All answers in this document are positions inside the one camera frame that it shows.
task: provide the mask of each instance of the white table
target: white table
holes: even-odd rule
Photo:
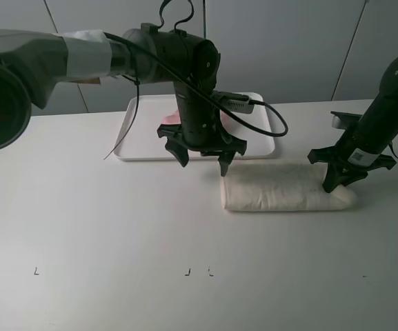
[[[277,157],[368,104],[278,105]],[[215,161],[102,161],[122,119],[35,117],[0,150],[0,331],[398,330],[398,164],[353,210],[229,213]]]

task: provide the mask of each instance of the folded white towel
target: folded white towel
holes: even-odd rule
[[[357,196],[339,185],[331,193],[322,187],[326,163],[308,161],[234,161],[221,178],[223,208],[232,211],[342,210]]]

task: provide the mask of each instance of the gray tape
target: gray tape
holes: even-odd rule
[[[61,34],[68,49],[67,76],[104,77],[111,69],[111,46],[102,30]]]

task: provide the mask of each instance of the pink object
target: pink object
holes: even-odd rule
[[[224,112],[220,112],[220,121],[223,126],[228,125],[230,117]],[[165,117],[162,121],[162,124],[168,124],[168,125],[180,124],[179,111],[176,110],[170,116]]]

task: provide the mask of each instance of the white plastic tray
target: white plastic tray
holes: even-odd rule
[[[263,101],[257,93],[243,93],[252,99]],[[130,101],[123,120],[122,127],[117,136],[116,143],[123,136],[131,123],[135,111],[136,98]],[[171,115],[177,109],[175,95],[146,95],[140,98],[139,109],[135,122],[127,137],[117,146],[115,155],[124,161],[152,161],[174,160],[171,153],[165,150],[166,138],[157,136],[157,128],[164,117]],[[266,109],[263,106],[255,106],[252,114],[239,114],[242,118],[254,126],[270,131],[270,125]],[[275,149],[274,139],[249,130],[237,122],[229,119],[225,125],[227,131],[237,138],[246,140],[248,147],[245,155],[236,155],[237,159],[258,159],[269,156]],[[190,160],[216,159],[217,157],[201,157],[199,152],[188,151]]]

